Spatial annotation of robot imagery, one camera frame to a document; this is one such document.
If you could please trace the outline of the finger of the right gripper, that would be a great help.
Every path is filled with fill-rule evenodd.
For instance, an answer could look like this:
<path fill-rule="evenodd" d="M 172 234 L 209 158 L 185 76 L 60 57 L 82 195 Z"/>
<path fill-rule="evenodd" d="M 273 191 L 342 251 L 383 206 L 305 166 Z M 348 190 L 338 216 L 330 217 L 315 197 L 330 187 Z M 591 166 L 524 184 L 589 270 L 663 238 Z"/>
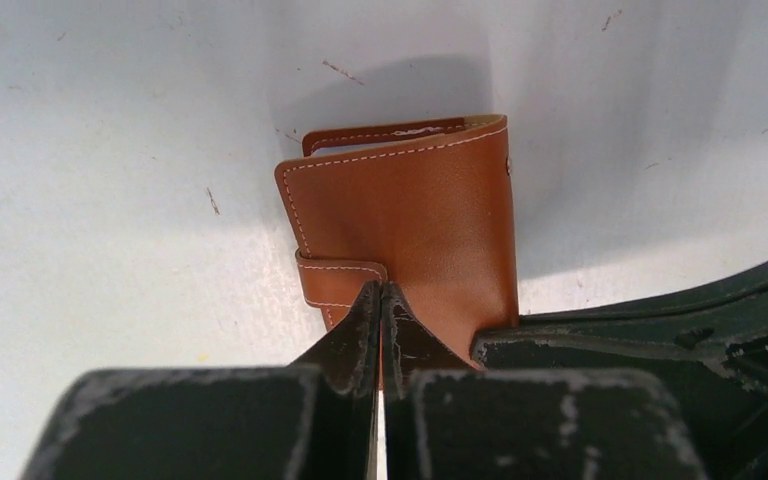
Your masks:
<path fill-rule="evenodd" d="M 633 368 L 680 405 L 714 479 L 768 479 L 768 261 L 671 294 L 479 332 L 489 369 Z"/>

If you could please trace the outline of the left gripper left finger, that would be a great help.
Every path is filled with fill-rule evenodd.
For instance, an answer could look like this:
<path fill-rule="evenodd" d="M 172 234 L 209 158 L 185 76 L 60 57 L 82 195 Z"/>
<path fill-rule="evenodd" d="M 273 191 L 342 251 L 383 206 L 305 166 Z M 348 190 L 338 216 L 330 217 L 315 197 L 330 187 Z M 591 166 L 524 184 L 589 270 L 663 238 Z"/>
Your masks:
<path fill-rule="evenodd" d="M 61 396 L 26 479 L 372 479 L 382 287 L 278 367 L 94 370 Z"/>

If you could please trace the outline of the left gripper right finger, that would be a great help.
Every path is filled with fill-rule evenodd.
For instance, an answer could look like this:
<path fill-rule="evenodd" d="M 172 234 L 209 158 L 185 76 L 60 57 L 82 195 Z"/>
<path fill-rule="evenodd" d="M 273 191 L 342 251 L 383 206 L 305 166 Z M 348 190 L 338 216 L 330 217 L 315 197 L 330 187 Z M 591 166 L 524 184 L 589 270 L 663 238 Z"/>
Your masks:
<path fill-rule="evenodd" d="M 381 289 L 392 479 L 703 479 L 677 402 L 636 369 L 476 371 Z"/>

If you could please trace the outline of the brown leather card holder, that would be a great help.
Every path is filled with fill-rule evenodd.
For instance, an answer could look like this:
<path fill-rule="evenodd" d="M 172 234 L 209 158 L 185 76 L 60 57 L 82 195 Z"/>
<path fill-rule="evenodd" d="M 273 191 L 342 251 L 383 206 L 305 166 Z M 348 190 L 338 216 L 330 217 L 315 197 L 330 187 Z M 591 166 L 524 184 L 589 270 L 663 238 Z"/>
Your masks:
<path fill-rule="evenodd" d="M 517 324 L 506 116 L 313 131 L 274 177 L 304 299 L 327 329 L 370 281 L 397 284 L 464 358 L 476 333 Z"/>

